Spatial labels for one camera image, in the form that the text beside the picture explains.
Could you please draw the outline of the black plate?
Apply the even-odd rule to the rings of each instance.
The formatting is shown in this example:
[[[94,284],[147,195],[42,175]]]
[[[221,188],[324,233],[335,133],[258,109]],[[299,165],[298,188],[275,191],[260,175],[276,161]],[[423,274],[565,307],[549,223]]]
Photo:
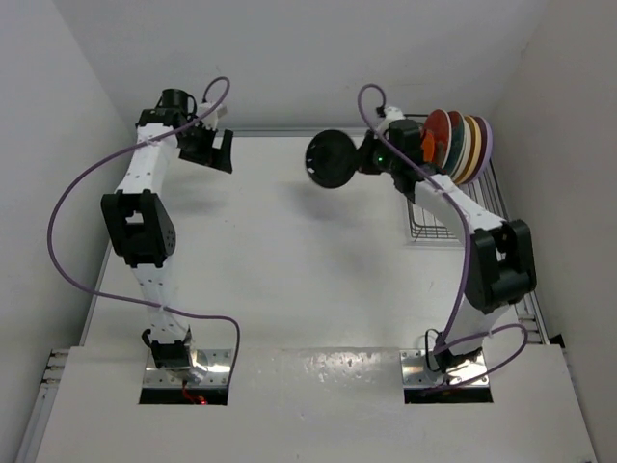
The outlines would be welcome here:
[[[360,158],[353,140],[340,130],[319,132],[309,142],[305,153],[309,178],[326,189],[337,189],[345,185],[359,165]]]

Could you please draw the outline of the orange plate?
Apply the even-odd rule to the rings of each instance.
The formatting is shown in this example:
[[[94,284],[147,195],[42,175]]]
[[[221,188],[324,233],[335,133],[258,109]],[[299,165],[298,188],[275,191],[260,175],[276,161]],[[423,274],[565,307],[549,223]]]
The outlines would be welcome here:
[[[421,130],[422,159],[425,163],[433,163],[436,155],[436,142],[433,132],[423,127]]]

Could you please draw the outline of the red floral plate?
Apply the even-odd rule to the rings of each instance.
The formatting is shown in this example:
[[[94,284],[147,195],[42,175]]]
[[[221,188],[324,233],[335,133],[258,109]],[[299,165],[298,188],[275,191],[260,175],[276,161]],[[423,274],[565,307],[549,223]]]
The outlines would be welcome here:
[[[447,112],[436,109],[426,118],[423,127],[430,129],[435,137],[436,155],[433,164],[443,166],[450,145],[451,127]]]
[[[450,120],[451,135],[447,158],[443,161],[443,169],[448,175],[452,176],[456,170],[463,149],[465,125],[463,122],[463,115],[460,112],[448,111],[447,115]]]

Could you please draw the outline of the cream white plate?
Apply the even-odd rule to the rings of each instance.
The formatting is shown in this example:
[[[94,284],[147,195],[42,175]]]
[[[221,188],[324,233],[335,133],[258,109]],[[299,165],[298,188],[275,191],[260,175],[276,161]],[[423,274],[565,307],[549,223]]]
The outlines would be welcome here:
[[[452,175],[452,178],[456,184],[459,183],[459,180],[462,177],[462,174],[469,160],[469,156],[471,152],[472,136],[474,135],[474,129],[471,124],[470,116],[465,115],[463,117],[463,121],[464,121],[464,144],[461,150],[461,154],[460,154],[456,169],[454,171],[454,174]]]

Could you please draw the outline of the yellow bear plate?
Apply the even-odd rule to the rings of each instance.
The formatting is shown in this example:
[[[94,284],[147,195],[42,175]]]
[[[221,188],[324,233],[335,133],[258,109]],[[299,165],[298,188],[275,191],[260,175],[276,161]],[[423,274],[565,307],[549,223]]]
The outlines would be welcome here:
[[[463,172],[459,175],[459,184],[466,183],[471,179],[471,175],[479,164],[482,147],[482,134],[479,122],[473,116],[465,116],[465,120],[470,128],[470,152]]]

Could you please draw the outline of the purple plate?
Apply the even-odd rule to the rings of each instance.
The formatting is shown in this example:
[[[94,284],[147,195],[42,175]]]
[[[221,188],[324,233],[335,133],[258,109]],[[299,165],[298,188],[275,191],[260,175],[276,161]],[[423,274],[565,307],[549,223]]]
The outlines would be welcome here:
[[[493,146],[494,146],[494,136],[491,125],[489,122],[483,118],[478,116],[473,116],[475,121],[479,124],[480,132],[481,132],[481,151],[479,160],[476,163],[474,170],[471,175],[466,180],[466,183],[472,183],[479,179],[479,177],[483,174],[492,157]]]

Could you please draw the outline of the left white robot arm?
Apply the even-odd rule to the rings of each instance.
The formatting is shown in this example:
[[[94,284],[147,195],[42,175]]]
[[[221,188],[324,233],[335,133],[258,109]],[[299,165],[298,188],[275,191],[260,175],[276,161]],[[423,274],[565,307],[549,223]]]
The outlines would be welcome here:
[[[227,108],[178,89],[163,91],[156,106],[136,124],[137,144],[116,191],[101,199],[114,251],[131,269],[147,302],[143,341],[157,369],[188,383],[199,376],[199,352],[189,324],[168,308],[174,301],[174,251],[177,236],[162,201],[164,178],[175,157],[231,173],[233,133],[214,145],[217,125]]]

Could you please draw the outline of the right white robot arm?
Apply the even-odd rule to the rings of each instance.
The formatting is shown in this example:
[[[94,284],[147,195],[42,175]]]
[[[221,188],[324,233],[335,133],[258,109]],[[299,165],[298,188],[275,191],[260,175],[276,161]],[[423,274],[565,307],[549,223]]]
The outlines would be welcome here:
[[[461,283],[428,364],[446,372],[476,358],[484,339],[502,331],[498,320],[537,286],[531,230],[523,220],[493,214],[423,159],[423,131],[413,120],[391,120],[366,131],[362,170],[387,173],[395,189],[430,212],[464,246]]]

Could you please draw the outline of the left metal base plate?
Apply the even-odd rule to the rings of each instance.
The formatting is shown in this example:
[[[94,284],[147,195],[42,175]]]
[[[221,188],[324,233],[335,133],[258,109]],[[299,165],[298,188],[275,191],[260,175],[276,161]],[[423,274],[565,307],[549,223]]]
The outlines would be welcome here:
[[[142,386],[146,389],[179,389],[183,381],[192,389],[225,388],[231,370],[229,349],[190,350],[186,368],[158,368],[148,354]]]

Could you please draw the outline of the metal base plate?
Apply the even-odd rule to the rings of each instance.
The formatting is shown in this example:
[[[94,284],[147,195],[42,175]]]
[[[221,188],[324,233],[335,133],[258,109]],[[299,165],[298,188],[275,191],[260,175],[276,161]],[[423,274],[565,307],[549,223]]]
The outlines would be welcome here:
[[[402,382],[406,390],[430,389],[452,386],[454,388],[488,388],[488,368],[484,355],[479,353],[463,363],[448,368],[442,373],[427,360],[434,360],[425,349],[401,350],[399,352]]]
[[[179,389],[183,381],[192,389],[225,388],[231,370],[229,349],[190,350],[186,368],[158,368],[148,354],[142,386],[146,389]]]

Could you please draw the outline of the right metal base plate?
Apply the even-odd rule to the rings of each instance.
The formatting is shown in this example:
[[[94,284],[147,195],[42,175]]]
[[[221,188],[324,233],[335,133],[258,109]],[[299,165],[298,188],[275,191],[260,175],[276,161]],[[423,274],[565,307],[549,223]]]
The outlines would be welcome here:
[[[479,353],[463,363],[448,368],[442,373],[427,360],[434,360],[425,349],[401,350],[399,352],[402,382],[406,390],[430,389],[452,386],[454,388],[488,388],[488,368],[484,355]]]

